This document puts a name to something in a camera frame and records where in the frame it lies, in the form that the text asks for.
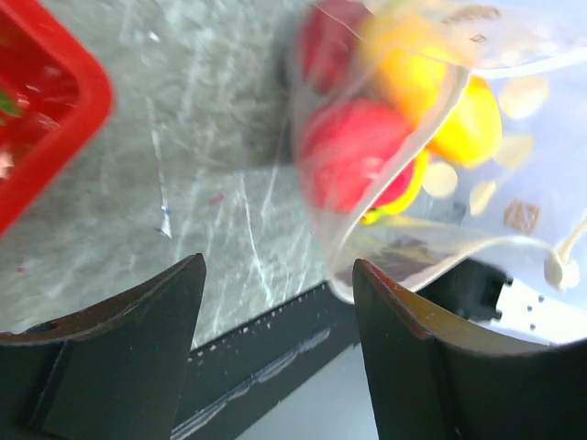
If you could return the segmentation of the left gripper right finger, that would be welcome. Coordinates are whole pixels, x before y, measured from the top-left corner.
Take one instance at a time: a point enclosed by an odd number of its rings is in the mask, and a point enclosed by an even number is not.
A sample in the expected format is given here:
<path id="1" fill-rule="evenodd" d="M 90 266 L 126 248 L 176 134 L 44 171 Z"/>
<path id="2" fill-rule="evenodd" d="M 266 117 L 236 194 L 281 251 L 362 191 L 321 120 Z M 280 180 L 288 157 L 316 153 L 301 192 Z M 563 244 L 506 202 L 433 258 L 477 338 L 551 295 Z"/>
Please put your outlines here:
<path id="1" fill-rule="evenodd" d="M 353 267 L 354 305 L 381 439 L 583 439 L 586 344 L 544 346 L 468 322 Z"/>

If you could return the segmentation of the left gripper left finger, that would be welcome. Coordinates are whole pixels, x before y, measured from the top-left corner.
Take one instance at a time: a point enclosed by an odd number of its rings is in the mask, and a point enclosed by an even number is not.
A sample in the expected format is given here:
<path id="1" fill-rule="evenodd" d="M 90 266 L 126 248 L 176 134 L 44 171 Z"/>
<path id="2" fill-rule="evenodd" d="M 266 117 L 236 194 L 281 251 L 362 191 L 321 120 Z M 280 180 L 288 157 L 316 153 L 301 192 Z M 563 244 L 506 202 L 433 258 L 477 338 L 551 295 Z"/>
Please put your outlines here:
<path id="1" fill-rule="evenodd" d="M 201 255 L 1 336 L 4 439 L 167 439 L 205 284 Z"/>

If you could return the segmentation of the red round fruit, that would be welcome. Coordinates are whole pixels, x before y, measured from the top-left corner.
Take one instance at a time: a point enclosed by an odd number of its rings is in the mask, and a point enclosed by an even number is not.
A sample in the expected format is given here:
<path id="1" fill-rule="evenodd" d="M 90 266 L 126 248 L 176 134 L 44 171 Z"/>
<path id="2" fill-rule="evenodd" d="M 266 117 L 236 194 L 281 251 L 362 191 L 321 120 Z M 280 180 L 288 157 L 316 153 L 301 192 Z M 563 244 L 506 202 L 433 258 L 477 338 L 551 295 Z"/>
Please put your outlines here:
<path id="1" fill-rule="evenodd" d="M 318 107 L 298 147 L 301 186 L 310 204 L 351 212 L 410 133 L 402 116 L 372 98 Z"/>

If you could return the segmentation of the clear dotted zip bag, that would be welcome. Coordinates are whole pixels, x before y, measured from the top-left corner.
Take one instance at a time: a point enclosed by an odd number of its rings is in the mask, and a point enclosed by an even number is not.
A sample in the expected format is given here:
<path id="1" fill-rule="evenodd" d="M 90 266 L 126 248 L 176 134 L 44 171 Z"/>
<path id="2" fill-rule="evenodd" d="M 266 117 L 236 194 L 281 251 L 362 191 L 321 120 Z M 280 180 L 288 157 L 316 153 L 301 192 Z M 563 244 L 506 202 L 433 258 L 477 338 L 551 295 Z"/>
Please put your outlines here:
<path id="1" fill-rule="evenodd" d="M 537 291 L 586 283 L 586 4 L 583 1 L 357 1 L 347 80 L 329 93 L 304 82 L 295 46 L 294 162 L 327 280 L 351 302 L 352 267 L 367 259 L 417 292 L 473 259 Z M 315 208 L 298 147 L 320 106 L 372 98 L 411 133 L 349 213 Z M 422 151 L 422 187 L 400 214 L 360 223 Z"/>

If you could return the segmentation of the red faceted apple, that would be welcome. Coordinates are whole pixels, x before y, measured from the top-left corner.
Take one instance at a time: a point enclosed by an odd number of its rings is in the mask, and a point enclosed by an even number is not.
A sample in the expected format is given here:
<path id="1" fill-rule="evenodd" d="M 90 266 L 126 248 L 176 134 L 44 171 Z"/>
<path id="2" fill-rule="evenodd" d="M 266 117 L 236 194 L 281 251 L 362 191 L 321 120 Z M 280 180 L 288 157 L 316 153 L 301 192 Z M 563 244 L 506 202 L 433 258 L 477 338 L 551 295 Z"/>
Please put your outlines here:
<path id="1" fill-rule="evenodd" d="M 371 12 L 357 1 L 317 1 L 302 19 L 295 46 L 302 78 L 319 94 L 344 83 L 361 20 Z"/>

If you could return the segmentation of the red plastic tray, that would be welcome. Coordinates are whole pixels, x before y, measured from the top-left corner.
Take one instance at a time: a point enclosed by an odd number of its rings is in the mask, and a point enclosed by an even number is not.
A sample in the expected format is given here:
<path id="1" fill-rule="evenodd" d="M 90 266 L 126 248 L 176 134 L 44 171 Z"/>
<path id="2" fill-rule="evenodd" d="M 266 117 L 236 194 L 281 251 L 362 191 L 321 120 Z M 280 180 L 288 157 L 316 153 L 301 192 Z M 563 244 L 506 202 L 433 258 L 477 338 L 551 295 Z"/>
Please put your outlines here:
<path id="1" fill-rule="evenodd" d="M 39 1 L 1 4 L 1 228 L 99 131 L 114 103 L 98 60 Z"/>

